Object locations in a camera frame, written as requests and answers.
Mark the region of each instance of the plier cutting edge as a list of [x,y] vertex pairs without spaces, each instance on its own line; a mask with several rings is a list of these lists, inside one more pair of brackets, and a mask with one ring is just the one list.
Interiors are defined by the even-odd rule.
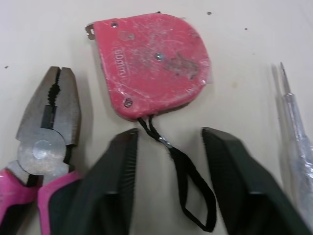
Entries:
[[69,165],[78,144],[81,111],[75,76],[50,67],[16,134],[17,160],[0,171],[0,234],[13,235],[38,198],[43,235],[59,234],[80,182]]

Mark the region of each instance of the beige table surface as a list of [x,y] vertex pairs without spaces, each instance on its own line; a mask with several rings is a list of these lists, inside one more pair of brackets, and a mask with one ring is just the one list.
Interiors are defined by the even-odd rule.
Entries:
[[[284,62],[312,138],[310,0],[2,0],[0,168],[16,157],[15,134],[22,114],[50,66],[72,68],[78,81],[83,122],[72,162],[80,172],[99,159],[114,135],[136,126],[111,108],[95,43],[87,39],[84,26],[157,11],[184,17],[195,27],[211,57],[214,76],[214,84],[190,105],[155,119],[160,133],[185,151],[209,182],[201,127],[230,132],[281,183],[272,66]],[[141,132],[138,152],[133,234],[206,234],[180,211],[174,165],[164,147]],[[193,198],[190,207],[201,208],[203,201]],[[40,233],[34,207],[19,234]],[[225,234],[220,218],[214,234]]]

